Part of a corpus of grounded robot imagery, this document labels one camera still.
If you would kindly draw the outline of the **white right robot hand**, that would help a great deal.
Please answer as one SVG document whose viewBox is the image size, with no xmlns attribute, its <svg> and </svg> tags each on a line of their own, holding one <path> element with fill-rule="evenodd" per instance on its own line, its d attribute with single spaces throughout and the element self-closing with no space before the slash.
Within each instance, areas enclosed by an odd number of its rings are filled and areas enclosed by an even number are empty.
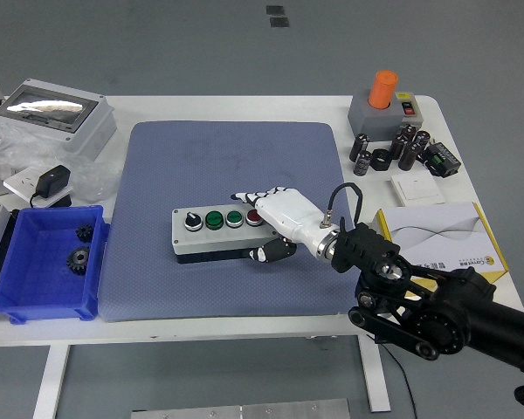
<svg viewBox="0 0 524 419">
<path fill-rule="evenodd" d="M 266 192 L 236 193 L 231 198 L 250 204 L 282 237 L 304 244 L 315 258 L 332 258 L 329 252 L 339 234 L 339 227 L 331 222 L 332 210 L 322 212 L 297 189 L 275 187 Z"/>
</svg>

